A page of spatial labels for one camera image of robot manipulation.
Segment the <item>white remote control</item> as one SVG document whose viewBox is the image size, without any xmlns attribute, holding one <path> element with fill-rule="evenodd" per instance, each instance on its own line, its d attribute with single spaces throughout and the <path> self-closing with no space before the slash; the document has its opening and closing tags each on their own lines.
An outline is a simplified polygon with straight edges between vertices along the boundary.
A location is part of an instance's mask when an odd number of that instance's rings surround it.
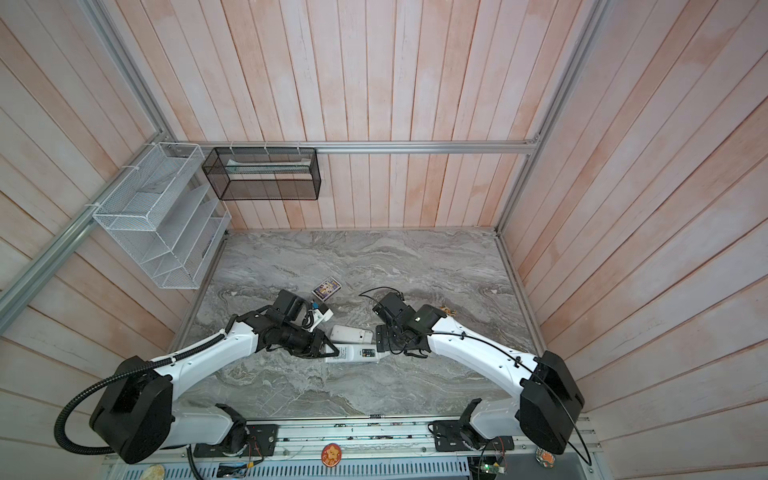
<svg viewBox="0 0 768 480">
<path fill-rule="evenodd" d="M 374 343 L 374 333 L 372 331 L 343 325 L 334 325 L 330 330 L 329 338 L 332 342 L 340 344 Z"/>
</svg>

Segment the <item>white remote with label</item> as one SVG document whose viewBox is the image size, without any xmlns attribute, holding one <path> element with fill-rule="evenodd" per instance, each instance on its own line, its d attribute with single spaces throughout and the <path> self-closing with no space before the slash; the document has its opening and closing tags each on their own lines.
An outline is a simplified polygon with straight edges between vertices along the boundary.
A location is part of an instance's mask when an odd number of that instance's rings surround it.
<svg viewBox="0 0 768 480">
<path fill-rule="evenodd" d="M 325 357 L 326 363 L 378 363 L 390 355 L 388 351 L 379 352 L 375 344 L 337 344 L 337 356 Z"/>
</svg>

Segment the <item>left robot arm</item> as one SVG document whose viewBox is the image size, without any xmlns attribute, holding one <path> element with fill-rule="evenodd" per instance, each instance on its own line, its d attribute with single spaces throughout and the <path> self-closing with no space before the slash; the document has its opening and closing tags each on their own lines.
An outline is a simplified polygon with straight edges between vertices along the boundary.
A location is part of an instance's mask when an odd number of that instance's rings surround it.
<svg viewBox="0 0 768 480">
<path fill-rule="evenodd" d="M 225 366 L 259 352 L 284 350 L 301 359 L 338 356 L 320 328 L 332 315 L 326 304 L 282 290 L 272 304 L 232 316 L 205 340 L 150 361 L 132 357 L 101 388 L 90 427 L 128 464 L 185 445 L 214 445 L 227 455 L 240 454 L 250 437 L 240 413 L 223 403 L 183 407 L 179 398 Z"/>
</svg>

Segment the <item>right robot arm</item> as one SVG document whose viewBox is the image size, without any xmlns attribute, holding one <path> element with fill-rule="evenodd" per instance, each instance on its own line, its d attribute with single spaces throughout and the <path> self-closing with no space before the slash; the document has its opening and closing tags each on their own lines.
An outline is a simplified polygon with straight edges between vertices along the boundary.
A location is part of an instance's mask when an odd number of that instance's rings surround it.
<svg viewBox="0 0 768 480">
<path fill-rule="evenodd" d="M 473 399 L 459 419 L 432 424 L 436 448 L 481 449 L 506 437 L 525 436 L 537 447 L 560 455 L 578 432 L 585 405 L 565 361 L 551 351 L 537 356 L 505 347 L 461 325 L 431 305 L 414 309 L 402 294 L 390 292 L 372 311 L 381 353 L 425 358 L 436 354 L 481 374 L 508 394 L 506 399 Z"/>
</svg>

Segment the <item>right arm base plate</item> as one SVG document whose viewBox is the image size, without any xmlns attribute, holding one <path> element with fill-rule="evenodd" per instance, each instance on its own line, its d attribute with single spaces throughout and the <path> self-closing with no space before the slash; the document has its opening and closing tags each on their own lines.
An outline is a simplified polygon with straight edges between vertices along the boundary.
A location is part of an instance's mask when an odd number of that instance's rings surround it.
<svg viewBox="0 0 768 480">
<path fill-rule="evenodd" d="M 438 452 L 459 452 L 485 449 L 497 452 L 515 449 L 514 439 L 510 436 L 486 439 L 477 433 L 467 421 L 438 420 L 427 425 Z"/>
</svg>

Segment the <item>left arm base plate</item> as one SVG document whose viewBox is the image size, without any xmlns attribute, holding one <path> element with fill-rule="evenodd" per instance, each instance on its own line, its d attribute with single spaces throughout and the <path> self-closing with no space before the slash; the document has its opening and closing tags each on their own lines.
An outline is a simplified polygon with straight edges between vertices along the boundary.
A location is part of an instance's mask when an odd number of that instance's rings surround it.
<svg viewBox="0 0 768 480">
<path fill-rule="evenodd" d="M 196 458 L 213 457 L 271 457 L 275 453 L 279 426 L 277 424 L 249 424 L 235 429 L 216 445 L 198 444 L 193 447 Z"/>
</svg>

